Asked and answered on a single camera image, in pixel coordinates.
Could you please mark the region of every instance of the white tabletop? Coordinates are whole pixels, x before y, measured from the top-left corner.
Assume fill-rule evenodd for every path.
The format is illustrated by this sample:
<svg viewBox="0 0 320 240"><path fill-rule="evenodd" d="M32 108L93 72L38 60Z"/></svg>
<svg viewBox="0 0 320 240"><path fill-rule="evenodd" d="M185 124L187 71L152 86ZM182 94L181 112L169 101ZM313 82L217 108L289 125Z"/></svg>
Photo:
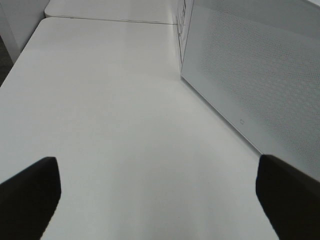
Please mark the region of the white tabletop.
<svg viewBox="0 0 320 240"><path fill-rule="evenodd" d="M308 0L308 1L315 4L315 5L320 6L320 0Z"/></svg>
<svg viewBox="0 0 320 240"><path fill-rule="evenodd" d="M0 182L58 160L44 240L275 240L259 156L180 79L176 26L43 20L0 88Z"/></svg>
<svg viewBox="0 0 320 240"><path fill-rule="evenodd" d="M47 17L175 24L178 0L50 0Z"/></svg>

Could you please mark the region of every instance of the perforated panel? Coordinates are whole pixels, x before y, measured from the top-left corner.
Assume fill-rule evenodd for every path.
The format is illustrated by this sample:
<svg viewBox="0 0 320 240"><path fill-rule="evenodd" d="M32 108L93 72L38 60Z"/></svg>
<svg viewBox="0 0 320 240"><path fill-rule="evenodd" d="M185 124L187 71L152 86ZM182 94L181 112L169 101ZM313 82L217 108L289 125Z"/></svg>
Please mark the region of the perforated panel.
<svg viewBox="0 0 320 240"><path fill-rule="evenodd" d="M320 180L320 9L198 0L187 41L184 78L261 152Z"/></svg>

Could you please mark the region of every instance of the metal mesh panel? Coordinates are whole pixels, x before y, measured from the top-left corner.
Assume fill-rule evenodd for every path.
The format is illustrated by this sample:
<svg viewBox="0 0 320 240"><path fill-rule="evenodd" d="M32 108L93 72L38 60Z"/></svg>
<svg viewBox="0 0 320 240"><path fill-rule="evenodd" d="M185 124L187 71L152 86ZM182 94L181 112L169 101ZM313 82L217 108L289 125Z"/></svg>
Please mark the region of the metal mesh panel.
<svg viewBox="0 0 320 240"><path fill-rule="evenodd" d="M186 58L189 47L201 46L194 69L259 126L259 132L241 133L253 144L267 133L295 158L285 161L320 180L320 10L297 0L195 4L193 15L199 7L208 14L201 42L188 42ZM196 89L201 84L190 81ZM208 94L204 97L215 106ZM218 110L228 115L228 107ZM267 145L261 141L256 147L286 156Z"/></svg>

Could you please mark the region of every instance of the table surface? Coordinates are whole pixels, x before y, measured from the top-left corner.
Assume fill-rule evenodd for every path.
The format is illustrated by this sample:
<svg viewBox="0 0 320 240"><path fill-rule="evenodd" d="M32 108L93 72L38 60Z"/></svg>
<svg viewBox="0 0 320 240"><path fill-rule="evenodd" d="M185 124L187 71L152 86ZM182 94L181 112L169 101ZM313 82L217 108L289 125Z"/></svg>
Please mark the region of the table surface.
<svg viewBox="0 0 320 240"><path fill-rule="evenodd" d="M320 6L320 0L307 0L307 1L309 1L309 2L311 2L313 4L315 4L315 5Z"/></svg>
<svg viewBox="0 0 320 240"><path fill-rule="evenodd" d="M175 24L178 0L50 0L47 17Z"/></svg>
<svg viewBox="0 0 320 240"><path fill-rule="evenodd" d="M43 20L0 88L0 182L45 156L44 240L275 240L259 155L180 78L177 26Z"/></svg>

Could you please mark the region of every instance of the white table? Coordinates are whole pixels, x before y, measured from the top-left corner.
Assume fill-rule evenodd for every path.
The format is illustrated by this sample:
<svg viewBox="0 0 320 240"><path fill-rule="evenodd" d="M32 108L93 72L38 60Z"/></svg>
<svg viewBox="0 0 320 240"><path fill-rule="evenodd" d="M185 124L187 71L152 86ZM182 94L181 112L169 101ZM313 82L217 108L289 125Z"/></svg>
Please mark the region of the white table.
<svg viewBox="0 0 320 240"><path fill-rule="evenodd" d="M320 6L320 0L308 0L308 1L315 4L315 5Z"/></svg>
<svg viewBox="0 0 320 240"><path fill-rule="evenodd" d="M57 157L44 240L275 240L259 155L180 79L176 26L43 20L0 88L0 182Z"/></svg>
<svg viewBox="0 0 320 240"><path fill-rule="evenodd" d="M47 17L176 24L178 0L50 0Z"/></svg>

